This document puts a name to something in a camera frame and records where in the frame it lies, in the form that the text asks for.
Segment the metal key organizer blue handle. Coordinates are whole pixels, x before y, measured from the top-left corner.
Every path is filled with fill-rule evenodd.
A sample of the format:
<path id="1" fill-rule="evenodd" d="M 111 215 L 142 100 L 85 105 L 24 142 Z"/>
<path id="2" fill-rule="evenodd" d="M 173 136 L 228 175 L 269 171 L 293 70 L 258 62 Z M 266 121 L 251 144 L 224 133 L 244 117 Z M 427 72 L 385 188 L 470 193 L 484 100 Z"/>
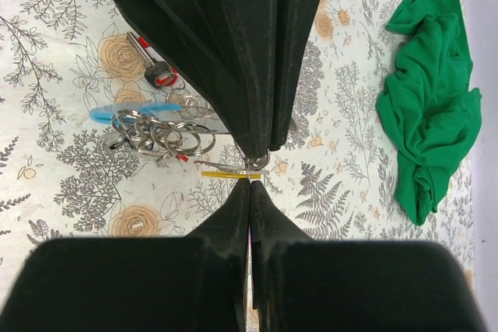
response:
<path id="1" fill-rule="evenodd" d="M 102 136 L 109 149 L 129 147 L 157 163 L 188 160 L 211 151 L 218 135 L 230 132 L 200 96 L 168 93 L 163 103 L 119 103 L 97 107 L 91 120 L 110 127 Z"/>

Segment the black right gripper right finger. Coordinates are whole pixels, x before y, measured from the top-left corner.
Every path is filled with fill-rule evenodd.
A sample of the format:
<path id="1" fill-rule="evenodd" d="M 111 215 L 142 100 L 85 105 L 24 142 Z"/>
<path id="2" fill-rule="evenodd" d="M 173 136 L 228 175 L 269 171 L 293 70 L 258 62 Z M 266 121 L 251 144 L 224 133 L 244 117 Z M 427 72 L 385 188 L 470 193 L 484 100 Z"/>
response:
<path id="1" fill-rule="evenodd" d="M 253 305 L 262 331 L 484 331 L 459 263 L 423 240 L 317 240 L 251 185 Z"/>

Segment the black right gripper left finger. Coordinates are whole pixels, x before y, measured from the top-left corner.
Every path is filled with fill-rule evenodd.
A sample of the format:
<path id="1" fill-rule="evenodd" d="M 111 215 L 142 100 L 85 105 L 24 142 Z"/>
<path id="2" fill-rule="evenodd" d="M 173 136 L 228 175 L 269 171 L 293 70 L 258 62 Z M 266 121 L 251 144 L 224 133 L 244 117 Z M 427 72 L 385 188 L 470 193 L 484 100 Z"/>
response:
<path id="1" fill-rule="evenodd" d="M 3 331 L 243 331 L 250 184 L 183 237 L 53 239 L 26 260 Z"/>

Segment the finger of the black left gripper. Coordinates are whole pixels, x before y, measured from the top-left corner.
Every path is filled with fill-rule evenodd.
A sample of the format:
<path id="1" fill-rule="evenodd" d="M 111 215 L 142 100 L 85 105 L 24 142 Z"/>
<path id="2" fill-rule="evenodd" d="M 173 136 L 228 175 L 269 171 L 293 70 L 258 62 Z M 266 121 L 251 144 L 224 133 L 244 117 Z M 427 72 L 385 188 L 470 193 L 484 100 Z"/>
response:
<path id="1" fill-rule="evenodd" d="M 319 2 L 278 0 L 271 151 L 286 142 L 301 63 Z"/>
<path id="2" fill-rule="evenodd" d="M 213 106 L 250 158 L 269 146 L 272 0 L 114 0 L 125 21 Z"/>

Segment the key with yellow tag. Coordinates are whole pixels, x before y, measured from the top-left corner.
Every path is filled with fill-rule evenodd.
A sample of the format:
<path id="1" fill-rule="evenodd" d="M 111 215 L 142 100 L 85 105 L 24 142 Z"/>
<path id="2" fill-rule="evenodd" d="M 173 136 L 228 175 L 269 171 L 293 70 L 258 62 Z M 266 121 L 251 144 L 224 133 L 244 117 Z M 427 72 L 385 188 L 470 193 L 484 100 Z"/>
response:
<path id="1" fill-rule="evenodd" d="M 264 169 L 251 170 L 248 166 L 226 165 L 221 163 L 212 163 L 203 160 L 194 161 L 198 166 L 209 166 L 214 170 L 203 170 L 202 175 L 211 178 L 221 179 L 261 179 L 268 175 L 268 171 Z"/>

